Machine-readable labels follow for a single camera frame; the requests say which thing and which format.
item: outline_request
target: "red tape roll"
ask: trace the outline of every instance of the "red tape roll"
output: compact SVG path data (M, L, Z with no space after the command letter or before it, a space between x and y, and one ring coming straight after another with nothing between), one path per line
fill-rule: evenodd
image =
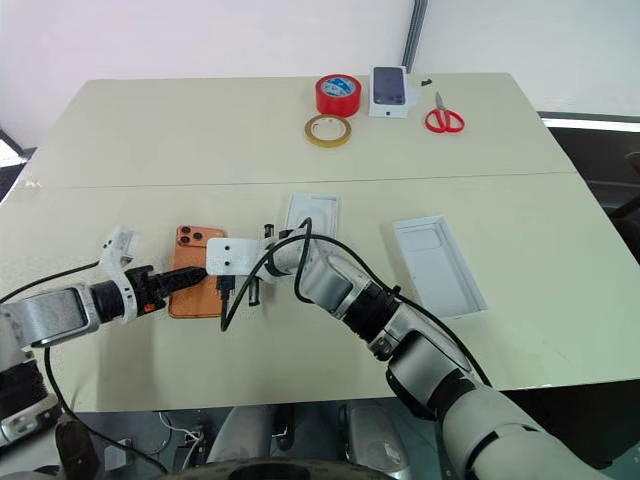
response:
M350 117L360 108L362 85L349 75L327 75L316 83L316 107L320 113Z

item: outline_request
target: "red scissors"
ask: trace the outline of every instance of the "red scissors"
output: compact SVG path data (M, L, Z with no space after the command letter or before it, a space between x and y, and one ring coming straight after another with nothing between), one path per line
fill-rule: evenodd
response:
M458 133L464 128L464 120L453 110L448 110L442 103L440 93L436 92L436 108L427 113L424 124L435 133Z

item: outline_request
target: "white plastic tray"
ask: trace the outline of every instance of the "white plastic tray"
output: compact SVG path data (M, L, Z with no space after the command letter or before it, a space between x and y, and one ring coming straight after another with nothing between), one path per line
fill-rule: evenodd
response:
M393 223L420 303L442 318L487 310L487 304L443 216Z
M338 229L338 197L322 193L291 195L287 228L298 228L307 217L311 217L315 233L335 238Z

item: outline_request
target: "wire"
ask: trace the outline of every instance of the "wire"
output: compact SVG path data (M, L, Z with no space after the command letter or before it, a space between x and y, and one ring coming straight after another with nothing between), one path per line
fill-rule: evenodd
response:
M75 421L77 421L78 423L83 425L87 430L89 430L89 432L91 432L96 437L101 438L105 442L113 445L114 447L116 447L116 448L118 448L120 450L124 450L125 452L129 452L129 453L133 453L134 455L137 455L138 457L140 457L145 462L148 462L148 463L152 464L154 467L156 467L158 470L160 470L165 475L169 473L169 471L165 468L164 465L162 465L159 461L154 460L153 458L151 458L146 453L143 453L143 452L141 452L140 450L138 450L136 448L128 447L126 445L122 445L121 443L116 442L115 440L113 440L113 439L107 437L106 435L98 432L97 430L94 430L89 425L87 425L82 420L80 420L80 418L78 418L78 416L73 412L73 410L71 410L71 408L67 404L67 401L64 399L64 397L62 395L62 392L60 391L60 387L58 386L58 383L56 382L56 379L53 376L53 369L51 368L51 348L50 347L46 347L44 349L44 369L45 369L45 371L47 373L47 378L49 379L49 383L51 384L51 388L53 388L53 391L55 392L56 396L58 397L58 400L60 401L60 405L62 406L64 411L67 412L67 415L69 415L72 419L74 419Z
M311 247L311 217L305 218L298 228L302 228L304 226L307 227L307 230L304 234L304 244L302 246L300 262L298 262L298 268L296 269L296 279L293 282L293 292L296 294L297 299L302 303L313 303L311 300L300 293L300 280L302 279L302 271L304 270L304 266L307 263L307 257L309 256L309 247Z
M220 305L220 328L222 328L223 325L229 325L229 322L227 322L227 310L229 308L229 299L228 298L223 298L221 301L221 305Z
M158 455L164 452L164 450L169 446L169 443L171 442L171 437L173 436L173 431L171 429L167 431L169 432L169 435L167 435L167 438L165 438L160 444L160 446L158 446L158 448L156 448L155 450L152 450L150 452L146 450L142 450L141 448L138 448L138 450L140 450L145 455L149 455L149 456Z
M306 235L306 234L305 235L296 235L294 237L285 238L280 243L274 245L273 247L271 247L267 251L267 253L265 253L257 261L257 263L255 264L255 266L253 267L251 272L249 272L249 275L247 276L245 282L240 287L240 290L238 290L238 294L236 295L236 298L235 298L235 300L233 302L233 305L231 305L231 309L229 310L229 313L227 314L226 325L224 325L224 328L222 329L223 332L226 331L226 329L229 327L229 324L231 323L231 320L233 320L233 316L235 315L236 310L240 306L240 302L242 301L242 297L244 296L245 292L249 288L249 284L251 283L251 281L253 281L253 278L255 278L255 276L257 275L258 271L262 267L262 265L264 265L264 263L269 258L271 258L272 255L275 252L277 252L278 250L280 250L284 246L289 245L290 243L293 243L293 242L297 242L297 241L306 239L307 237L310 237L311 239L314 239L314 240L321 240L323 242L331 243L333 245L336 245L337 247L340 247L343 251L347 252L360 265L360 267L362 267L362 269L365 271L365 273L367 275L369 275L371 277L371 279L380 286L380 288L382 288L383 290L385 290L387 292L393 292L393 289L390 288L386 283L384 283L374 273L374 271L371 270L369 265L367 265L367 263L356 252L354 252L350 247L348 247L344 243L340 242L339 240L336 240L335 238L327 237L325 235L315 234L315 233L312 233L311 235ZM400 294L396 294L396 296L400 301L406 303L411 308L419 311L420 313L422 313L423 315L425 315L426 317L431 319L436 325L438 325L438 327L440 327L447 335L449 335L451 337L451 339L455 342L455 344L458 346L460 351L462 351L462 353L467 357L467 359L469 360L469 363L471 363L471 365L475 369L476 373L478 374L478 376L480 377L482 382L485 385L487 385L488 387L492 386L491 382L489 381L489 377L484 372L484 370L482 369L482 367L480 366L480 364L478 363L476 358L473 356L471 351L462 342L462 340L460 340L460 338L447 325L444 324L444 322L442 320L440 320L438 317L436 317L433 313L431 313L426 308L418 305L417 303L413 302L412 300L408 299L407 297L405 297L403 295L400 295Z
M67 276L67 275L71 275L73 273L81 272L83 270L89 270L90 268L97 267L99 263L100 262L88 263L87 265L82 265L80 267L76 267L76 268L72 268L70 270L65 270L63 272L55 273L55 274L49 275L47 277L39 278L38 280L35 280L35 281L31 282L31 283L23 285L22 287L14 290L13 292L9 293L8 295L5 295L4 297L2 297L0 299L0 304L5 303L7 300L15 297L16 295L24 292L25 290L29 290L30 288L36 287L36 286L38 286L38 285L40 285L42 283L45 283L45 282L49 282L51 280L55 280L56 278L64 277L64 276ZM86 423L84 423L82 420L80 420L75 413L73 413L73 411L71 410L71 408L69 408L69 405L65 401L64 397L62 396L62 392L60 391L60 387L58 387L58 384L57 384L57 382L56 382L56 380L55 380L55 378L53 376L53 370L51 368L51 350L50 350L50 347L46 347L44 349L44 368L45 368L45 371L46 371L46 374L47 374L47 378L49 379L49 383L51 384L51 388L53 388L53 391L55 392L56 396L58 397L58 401L60 402L60 405L62 406L62 408L67 412L67 414L71 418L73 418L78 423L83 425L89 432L94 434L96 437L99 437L99 438L103 439L107 443L110 443L111 445L113 445L114 447L116 447L116 448L118 448L120 450L124 450L126 452L130 452L130 453L133 453L135 455L138 455L143 460L153 464L155 467L160 469L163 474L169 473L168 470L164 467L164 465L162 465L160 462L154 460L153 458L151 458L147 454L145 454L145 453L143 453L143 452L141 452L141 451L139 451L139 450L137 450L137 449L135 449L133 447L128 447L126 445L122 445L122 444L116 442L115 440L112 440L111 438L107 437L106 435L103 435L102 433L92 429Z
M487 374L484 372L484 370L476 360L476 357L473 356L473 354L469 351L469 349L462 342L462 340L460 340L460 338L455 333L453 333L453 330L451 330L442 320L436 317L433 313L421 307L420 305L415 303L413 300L409 300L407 297L400 294L398 294L398 298L402 302L409 305L414 310L417 310L423 315L425 315L426 317L429 317L436 325L438 325L442 330L444 330L444 332L447 335L449 335L451 339L456 343L456 345L458 346L460 351L464 354L464 356L467 357L467 360L469 360L469 363L473 366L474 370L480 377L480 380L482 380L482 383L484 383L487 387L493 387L493 385L491 385L491 382L489 381L489 377L487 377Z
M186 428L176 428L172 425L169 425L165 422L164 420L164 416L162 415L162 412L158 412L158 416L160 417L160 421L162 422L162 424L167 427L169 430L173 430L174 432L182 432L182 433L186 433L187 435L189 435L193 440L198 440L198 435L196 435L196 432L192 432L191 430L187 430Z
M81 272L82 270L89 270L90 268L97 267L98 263L100 263L100 262L89 263L89 264L83 265L81 267L72 268L71 270L65 270L64 272L54 273L53 275L49 275L48 277L39 278L38 280L35 280L35 281L31 282L31 283L27 283L26 285L23 285L22 287L14 290L10 294L5 295L4 297L2 297L0 299L0 303L4 303L7 300L15 297L19 293L22 293L25 290L29 290L30 288L36 287L36 286L40 285L41 283L49 282L51 280L55 280L56 278L64 277L66 275L71 275L72 273L77 273L77 272Z
M189 466L189 463L191 461L191 457L193 455L193 452L195 452L196 447L198 445L200 445L200 442L202 442L203 439L204 439L204 435L202 433L200 434L200 436L196 437L196 439L193 442L193 445L191 445L191 448L187 452L187 456L184 458L184 462L182 462L181 470L186 470L187 469L187 467Z

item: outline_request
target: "empty phone tray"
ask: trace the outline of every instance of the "empty phone tray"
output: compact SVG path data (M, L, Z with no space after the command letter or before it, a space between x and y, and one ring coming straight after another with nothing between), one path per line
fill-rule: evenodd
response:
M487 304L443 216L394 222L420 303L442 318L487 310Z

